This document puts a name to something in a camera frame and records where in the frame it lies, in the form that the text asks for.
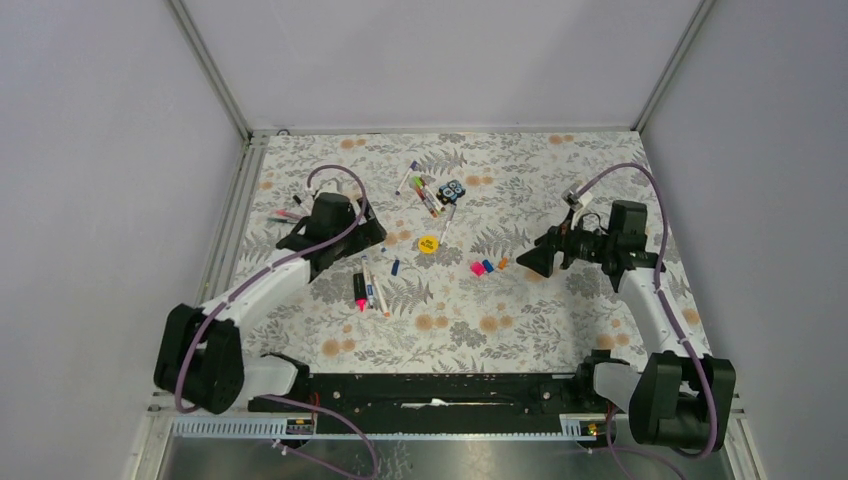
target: yellow round tag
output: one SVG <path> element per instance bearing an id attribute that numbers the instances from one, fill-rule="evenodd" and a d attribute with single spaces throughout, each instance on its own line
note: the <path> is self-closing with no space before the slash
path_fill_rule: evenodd
<path id="1" fill-rule="evenodd" d="M 438 248 L 439 239 L 436 237 L 428 235 L 418 240 L 418 250 L 421 250 L 421 253 L 433 253 Z"/>

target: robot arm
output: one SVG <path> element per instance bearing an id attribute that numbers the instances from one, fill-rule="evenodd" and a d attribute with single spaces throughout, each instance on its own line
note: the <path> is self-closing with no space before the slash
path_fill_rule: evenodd
<path id="1" fill-rule="evenodd" d="M 572 205 L 575 207 L 579 215 L 585 204 Z M 588 357 L 590 361 L 581 365 L 578 377 L 591 382 L 585 388 L 629 413 L 630 429 L 637 442 L 702 448 L 710 432 L 707 402 L 693 359 L 681 344 L 656 291 L 654 270 L 658 255 L 645 251 L 647 207 L 622 200 L 613 202 L 606 231 L 585 230 L 582 219 L 575 219 L 574 215 L 574 211 L 570 212 L 562 224 L 551 227 L 535 241 L 535 248 L 517 258 L 517 263 L 545 277 L 553 273 L 554 257 L 559 252 L 563 253 L 561 269 L 578 259 L 600 264 L 633 314 L 649 353 L 641 374 L 606 353 Z M 683 318 L 673 298 L 668 301 L 675 317 Z M 729 361 L 710 356 L 685 322 L 680 326 L 712 390 L 718 419 L 717 450 L 730 415 L 736 373 Z M 694 393 L 682 392 L 684 383 Z"/>
<path id="2" fill-rule="evenodd" d="M 156 386 L 170 392 L 176 390 L 183 359 L 199 326 L 221 305 L 226 305 L 201 338 L 205 348 L 191 359 L 183 382 L 183 398 L 218 414 L 257 395 L 287 394 L 295 381 L 298 362 L 283 355 L 243 357 L 242 339 L 284 298 L 309 284 L 333 262 L 386 238 L 386 231 L 370 205 L 366 203 L 364 209 L 364 222 L 340 241 L 284 262 L 284 258 L 295 252 L 334 238 L 356 219 L 347 197 L 321 193 L 315 199 L 312 215 L 300 220 L 277 243 L 277 250 L 266 264 L 247 281 L 200 307 L 174 308 L 162 335 L 153 378 Z"/>

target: gray fern pattern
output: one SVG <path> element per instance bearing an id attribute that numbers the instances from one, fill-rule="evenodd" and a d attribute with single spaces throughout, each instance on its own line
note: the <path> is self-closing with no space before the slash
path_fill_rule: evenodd
<path id="1" fill-rule="evenodd" d="M 394 194 L 412 161 L 433 189 L 456 179 L 467 190 L 433 254 L 421 253 L 418 239 L 438 238 L 446 215 L 432 218 L 408 187 Z M 536 237 L 562 221 L 565 188 L 627 161 L 647 165 L 641 140 L 631 132 L 274 137 L 233 281 L 262 265 L 291 229 L 268 222 L 268 216 L 278 209 L 296 212 L 291 197 L 303 196 L 305 176 L 316 166 L 341 164 L 362 178 L 388 232 L 383 245 L 363 253 L 391 315 L 356 307 L 352 277 L 361 266 L 355 256 L 281 298 L 268 319 L 246 334 L 244 348 L 285 353 L 317 372 L 570 372 L 592 348 L 612 349 L 613 356 L 644 366 L 646 352 L 633 318 L 599 267 L 576 262 L 545 279 L 515 263 Z M 359 195 L 351 179 L 332 171 L 321 172 L 315 182 L 351 198 Z M 638 172 L 618 171 L 592 193 L 602 225 L 613 200 L 646 203 L 649 249 L 659 249 L 655 196 Z M 478 278 L 469 269 L 475 261 L 497 265 L 503 257 L 508 258 L 503 270 Z M 396 259 L 400 270 L 392 276 Z M 669 290 L 706 343 L 673 238 L 665 264 Z"/>

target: white pen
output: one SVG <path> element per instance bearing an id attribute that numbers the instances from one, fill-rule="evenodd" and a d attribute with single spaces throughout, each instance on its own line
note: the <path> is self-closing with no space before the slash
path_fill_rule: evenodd
<path id="1" fill-rule="evenodd" d="M 383 288 L 377 282 L 377 276 L 372 274 L 371 279 L 374 282 L 374 288 L 377 290 L 377 296 L 380 298 L 380 308 L 383 309 L 383 316 L 390 317 L 392 314 L 389 313 L 389 309 L 386 307 L 386 294 L 383 293 Z"/>
<path id="2" fill-rule="evenodd" d="M 442 230 L 442 235 L 439 237 L 439 245 L 445 241 L 445 235 L 448 234 L 448 228 L 450 228 L 450 222 L 453 221 L 453 214 L 456 213 L 456 204 L 453 204 L 453 210 L 451 210 L 450 216 L 448 216 L 448 221 L 445 222 L 445 229 Z"/>
<path id="3" fill-rule="evenodd" d="M 409 168 L 406 170 L 406 173 L 403 174 L 403 178 L 400 179 L 400 184 L 398 185 L 397 190 L 395 190 L 395 195 L 400 195 L 400 189 L 403 188 L 403 184 L 406 183 L 406 179 L 409 178 L 409 174 L 412 173 L 412 171 L 415 170 L 415 167 L 417 166 L 418 162 L 416 162 L 415 160 L 413 160 L 412 163 L 409 164 Z"/>
<path id="4" fill-rule="evenodd" d="M 362 256 L 362 275 L 365 277 L 365 295 L 368 299 L 370 308 L 377 308 L 377 302 L 374 300 L 374 285 L 371 284 L 371 275 L 368 273 L 368 256 Z"/>

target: pen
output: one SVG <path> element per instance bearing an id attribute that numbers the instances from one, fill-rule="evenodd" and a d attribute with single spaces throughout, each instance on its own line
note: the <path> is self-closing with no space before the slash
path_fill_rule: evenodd
<path id="1" fill-rule="evenodd" d="M 291 218 L 292 220 L 300 220 L 301 218 L 303 218 L 303 215 L 298 215 L 296 213 L 287 212 L 285 210 L 277 210 L 274 213 L 276 213 L 277 215 L 282 215 L 284 217 Z"/>
<path id="2" fill-rule="evenodd" d="M 297 223 L 297 221 L 292 220 L 291 218 L 279 218 L 279 217 L 268 217 L 268 221 L 269 222 L 276 222 L 276 223 L 287 223 L 289 225 L 294 225 L 294 224 Z"/>
<path id="3" fill-rule="evenodd" d="M 450 228 L 450 222 L 453 221 L 453 214 L 456 213 L 456 204 L 453 204 L 453 210 L 451 210 L 450 216 L 448 216 L 448 221 L 445 222 L 445 229 L 442 230 L 442 235 L 439 237 L 439 245 L 445 241 L 445 236 L 448 234 L 448 228 Z"/>
<path id="4" fill-rule="evenodd" d="M 372 274 L 371 278 L 374 282 L 374 288 L 377 289 L 377 296 L 380 297 L 380 309 L 383 310 L 383 316 L 390 317 L 392 314 L 389 313 L 389 309 L 386 308 L 386 294 L 383 293 L 383 288 L 380 287 L 379 283 L 377 283 L 377 276 Z"/>
<path id="5" fill-rule="evenodd" d="M 377 308 L 377 302 L 374 300 L 374 285 L 371 284 L 371 275 L 368 273 L 368 255 L 362 256 L 362 275 L 365 277 L 365 295 L 368 298 L 368 306 Z"/>
<path id="6" fill-rule="evenodd" d="M 309 209 L 308 209 L 308 208 L 306 208 L 306 205 L 304 205 L 304 204 L 303 204 L 303 200 L 301 200 L 301 199 L 300 199 L 300 197 L 298 197 L 297 195 L 295 195 L 295 196 L 294 196 L 294 197 L 292 197 L 292 198 L 294 199 L 294 203 L 296 203 L 298 207 L 302 208 L 302 209 L 303 209 L 303 211 L 304 211 L 304 212 L 306 212 L 306 215 L 307 215 L 307 216 L 308 216 L 308 215 L 312 215 L 312 212 L 310 212 L 310 211 L 309 211 Z"/>
<path id="7" fill-rule="evenodd" d="M 421 177 L 418 177 L 418 180 L 421 182 L 421 187 L 424 189 L 424 191 L 427 192 L 428 195 L 430 195 L 430 201 L 433 202 L 433 205 L 436 206 L 436 209 L 444 212 L 445 206 L 442 205 L 442 202 L 439 201 L 439 197 L 435 193 L 433 193 L 433 190 L 430 189 L 430 186 L 427 185 L 427 182 L 425 182 L 424 179 Z"/>
<path id="8" fill-rule="evenodd" d="M 415 160 L 413 160 L 412 163 L 409 164 L 409 168 L 406 170 L 406 173 L 403 174 L 403 178 L 400 180 L 400 184 L 398 185 L 397 190 L 395 190 L 395 195 L 400 195 L 400 189 L 403 188 L 403 184 L 406 183 L 406 179 L 409 178 L 409 174 L 412 173 L 412 171 L 415 170 L 415 167 L 417 166 L 418 162 L 416 162 Z"/>
<path id="9" fill-rule="evenodd" d="M 432 212 L 430 212 L 430 213 L 435 212 L 436 215 L 434 215 L 434 216 L 438 216 L 439 215 L 439 207 L 436 206 L 436 203 L 434 203 L 434 201 L 438 202 L 439 200 L 438 199 L 432 199 L 432 200 L 430 199 L 430 196 L 427 194 L 426 191 L 424 191 L 424 186 L 425 186 L 424 180 L 422 180 L 421 177 L 412 177 L 412 185 L 413 185 L 413 188 L 415 188 L 415 191 L 421 197 L 421 200 L 423 200 L 424 204 L 427 205 L 427 208 L 432 209 Z"/>
<path id="10" fill-rule="evenodd" d="M 432 203 L 430 202 L 430 200 L 428 200 L 427 197 L 424 196 L 424 192 L 422 192 L 421 189 L 417 186 L 415 187 L 415 193 L 418 194 L 418 198 L 420 198 L 421 202 L 424 203 L 424 206 L 427 207 L 427 210 L 430 212 L 430 215 L 432 215 L 433 218 L 438 217 L 439 214 L 436 213 L 436 210 L 432 207 Z"/>

